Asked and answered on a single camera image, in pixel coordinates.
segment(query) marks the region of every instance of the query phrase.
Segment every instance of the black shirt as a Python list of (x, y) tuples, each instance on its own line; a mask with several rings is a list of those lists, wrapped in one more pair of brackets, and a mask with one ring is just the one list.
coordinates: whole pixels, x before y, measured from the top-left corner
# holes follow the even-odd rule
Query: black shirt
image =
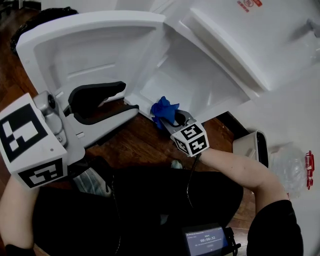
[[(7, 245), (8, 256), (34, 256), (33, 249)], [(248, 233), (248, 256), (303, 256), (301, 230), (289, 200), (264, 207), (254, 218)]]

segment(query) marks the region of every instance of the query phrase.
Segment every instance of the digital timer display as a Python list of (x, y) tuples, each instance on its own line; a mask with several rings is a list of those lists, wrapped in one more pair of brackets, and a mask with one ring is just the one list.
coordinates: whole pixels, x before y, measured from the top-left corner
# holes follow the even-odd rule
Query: digital timer display
[(228, 246), (222, 227), (186, 233), (185, 236), (191, 256), (200, 256)]

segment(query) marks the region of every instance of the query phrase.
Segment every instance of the blue rag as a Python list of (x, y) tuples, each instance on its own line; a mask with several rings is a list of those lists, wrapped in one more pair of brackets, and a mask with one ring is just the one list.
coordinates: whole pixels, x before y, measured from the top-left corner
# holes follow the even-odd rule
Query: blue rag
[(155, 103), (151, 107), (151, 112), (154, 114), (152, 120), (156, 123), (156, 126), (159, 129), (165, 130), (163, 124), (160, 122), (159, 118), (167, 119), (171, 124), (175, 123), (175, 113), (179, 108), (179, 103), (171, 105), (170, 101), (166, 99), (165, 96), (162, 96), (158, 103)]

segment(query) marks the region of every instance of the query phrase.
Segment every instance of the dark wooden surface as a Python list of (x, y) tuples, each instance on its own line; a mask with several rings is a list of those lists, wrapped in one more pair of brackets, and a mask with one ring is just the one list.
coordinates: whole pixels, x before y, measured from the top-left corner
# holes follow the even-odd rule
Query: dark wooden surface
[[(3, 14), (0, 20), (0, 111), (25, 93), (30, 93), (32, 97), (37, 94), (19, 58), (10, 51), (11, 36), (20, 25), (37, 13), (38, 11), (27, 8), (12, 10), (9, 16)], [(107, 107), (102, 107), (100, 111), (103, 112)], [(232, 152), (234, 135), (218, 119), (207, 121), (205, 129), (211, 148)], [(168, 166), (173, 159), (179, 159), (186, 169), (190, 169), (194, 162), (194, 158), (186, 157), (184, 153), (178, 151), (166, 134), (140, 114), (102, 146), (96, 145), (90, 148), (87, 154), (104, 157), (110, 166), (116, 169), (132, 165)], [(209, 168), (202, 163), (196, 166), (196, 171), (208, 170)], [(10, 174), (0, 157), (0, 196), (9, 177)], [(67, 182), (55, 183), (52, 186), (71, 188)], [(254, 196), (245, 190), (241, 206), (229, 224), (234, 228), (236, 241), (243, 244), (240, 249), (241, 255), (246, 255), (248, 229), (254, 216)], [(39, 248), (35, 248), (35, 251), (38, 256), (45, 255)], [(0, 255), (4, 255), (1, 241)]]

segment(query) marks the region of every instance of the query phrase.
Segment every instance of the black pants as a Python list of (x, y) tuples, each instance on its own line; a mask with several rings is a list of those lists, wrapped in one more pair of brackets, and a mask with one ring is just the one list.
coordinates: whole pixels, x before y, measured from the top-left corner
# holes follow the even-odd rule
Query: black pants
[(243, 188), (223, 174), (194, 172), (191, 206), (190, 174), (169, 168), (116, 170), (114, 198), (41, 188), (33, 215), (34, 241), (51, 256), (182, 255), (181, 227), (225, 227), (243, 197)]

